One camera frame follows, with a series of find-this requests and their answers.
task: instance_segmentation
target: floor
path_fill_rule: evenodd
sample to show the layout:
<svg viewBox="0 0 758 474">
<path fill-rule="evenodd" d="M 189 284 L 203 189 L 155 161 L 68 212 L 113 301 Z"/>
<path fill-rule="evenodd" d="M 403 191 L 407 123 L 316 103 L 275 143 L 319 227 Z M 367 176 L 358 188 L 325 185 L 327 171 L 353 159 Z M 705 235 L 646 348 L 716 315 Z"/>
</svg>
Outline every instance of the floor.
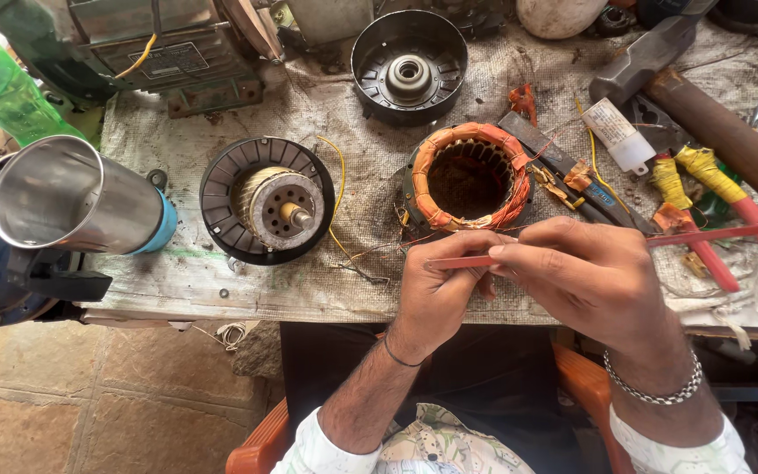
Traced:
<svg viewBox="0 0 758 474">
<path fill-rule="evenodd" d="M 231 361 L 195 329 L 1 328 L 0 473 L 223 473 L 268 406 Z"/>
</svg>

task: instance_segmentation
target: hand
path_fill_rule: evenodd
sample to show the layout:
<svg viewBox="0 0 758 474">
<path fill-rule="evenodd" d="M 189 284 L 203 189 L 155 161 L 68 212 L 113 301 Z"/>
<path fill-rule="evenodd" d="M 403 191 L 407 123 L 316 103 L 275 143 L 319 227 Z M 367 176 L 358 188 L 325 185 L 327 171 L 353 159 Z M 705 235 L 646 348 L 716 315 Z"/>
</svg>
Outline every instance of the hand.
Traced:
<svg viewBox="0 0 758 474">
<path fill-rule="evenodd" d="M 523 287 L 552 317 L 629 358 L 650 360 L 683 341 L 637 230 L 556 217 L 490 249 L 490 272 Z M 683 349 L 684 357 L 688 354 Z"/>
<path fill-rule="evenodd" d="M 472 289 L 493 300 L 496 291 L 487 267 L 429 271 L 427 260 L 481 255 L 501 244 L 489 230 L 461 231 L 408 251 L 403 270 L 402 300 L 397 318 L 387 332 L 393 354 L 405 363 L 420 363 L 458 332 Z"/>
</svg>

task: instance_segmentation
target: white shirt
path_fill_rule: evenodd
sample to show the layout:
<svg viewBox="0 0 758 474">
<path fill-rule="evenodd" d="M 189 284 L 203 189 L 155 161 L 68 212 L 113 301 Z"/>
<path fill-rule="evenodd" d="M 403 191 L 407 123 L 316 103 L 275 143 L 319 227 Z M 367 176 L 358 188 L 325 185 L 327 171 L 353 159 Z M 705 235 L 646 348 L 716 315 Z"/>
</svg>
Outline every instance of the white shirt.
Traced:
<svg viewBox="0 0 758 474">
<path fill-rule="evenodd" d="M 272 474 L 534 474 L 498 439 L 467 428 L 437 405 L 418 404 L 414 423 L 366 455 L 333 445 L 318 424 L 319 409 L 300 423 L 294 445 Z M 613 435 L 638 473 L 751 474 L 739 434 L 722 417 L 724 429 L 708 445 L 675 448 L 637 433 L 610 407 Z"/>
</svg>

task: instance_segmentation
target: dirty cloth cover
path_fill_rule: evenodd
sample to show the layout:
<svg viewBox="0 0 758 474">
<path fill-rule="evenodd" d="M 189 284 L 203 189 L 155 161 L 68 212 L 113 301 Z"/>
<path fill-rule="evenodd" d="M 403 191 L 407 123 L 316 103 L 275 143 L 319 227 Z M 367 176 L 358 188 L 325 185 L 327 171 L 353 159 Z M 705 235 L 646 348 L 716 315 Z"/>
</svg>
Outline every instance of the dirty cloth cover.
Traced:
<svg viewBox="0 0 758 474">
<path fill-rule="evenodd" d="M 433 127 L 394 128 L 364 119 L 349 73 L 324 75 L 316 62 L 300 58 L 284 67 L 264 70 L 264 103 L 214 115 L 170 120 L 161 97 L 121 93 L 108 104 L 102 153 L 142 175 L 154 168 L 165 170 L 166 195 L 181 222 L 162 251 L 90 255 L 88 266 L 111 275 L 114 281 L 103 301 L 84 306 L 104 309 L 97 313 L 146 311 L 156 317 L 186 320 L 389 320 L 397 308 L 404 263 L 404 254 L 393 245 L 357 260 L 365 273 L 386 278 L 380 283 L 370 283 L 340 268 L 347 262 L 330 238 L 294 262 L 237 266 L 237 272 L 231 272 L 227 256 L 213 246 L 200 215 L 198 189 L 210 160 L 228 144 L 251 136 L 281 136 L 310 149 L 318 144 L 318 156 L 332 175 L 337 194 L 341 182 L 338 156 L 315 136 L 329 138 L 341 148 L 347 165 L 346 186 L 333 230 L 354 255 L 399 241 L 395 206 L 403 202 L 403 170 L 420 140 L 443 125 L 497 123 L 510 109 L 508 92 L 522 83 L 533 84 L 542 131 L 548 136 L 560 133 L 556 144 L 573 158 L 589 162 L 590 141 L 576 112 L 574 94 L 586 106 L 587 84 L 594 71 L 610 60 L 616 49 L 637 37 L 638 33 L 631 33 L 609 40 L 574 37 L 544 41 L 511 24 L 499 36 L 471 41 L 461 97 Z M 758 39 L 730 34 L 702 21 L 695 46 L 675 67 L 740 117 L 752 114 L 758 101 Z M 647 179 L 631 182 L 603 147 L 598 166 L 605 180 L 646 218 L 658 209 L 660 199 Z M 631 194 L 642 202 L 634 203 Z M 538 189 L 526 223 L 559 214 L 580 219 Z M 716 249 L 740 280 L 742 290 L 738 294 L 726 295 L 710 278 L 693 276 L 680 263 L 688 251 L 685 246 L 654 251 L 669 306 L 691 311 L 729 305 L 732 313 L 734 308 L 753 301 L 754 291 L 758 291 L 758 244 L 748 239 L 728 251 Z M 469 322 L 556 322 L 520 289 L 497 280 L 499 296 L 494 302 L 478 295 L 472 298 Z M 219 296 L 222 288 L 229 291 L 226 298 Z"/>
</svg>

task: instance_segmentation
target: hammer head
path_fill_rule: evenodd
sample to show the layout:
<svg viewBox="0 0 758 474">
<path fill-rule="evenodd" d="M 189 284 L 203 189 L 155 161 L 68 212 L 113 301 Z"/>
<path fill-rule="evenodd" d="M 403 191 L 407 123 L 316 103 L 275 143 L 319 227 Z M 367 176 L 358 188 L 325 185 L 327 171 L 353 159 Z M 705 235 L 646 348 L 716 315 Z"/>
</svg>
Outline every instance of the hammer head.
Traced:
<svg viewBox="0 0 758 474">
<path fill-rule="evenodd" d="M 642 35 L 593 78 L 592 101 L 606 97 L 616 107 L 624 104 L 660 69 L 692 46 L 696 24 L 697 20 L 690 17 L 669 17 Z"/>
</svg>

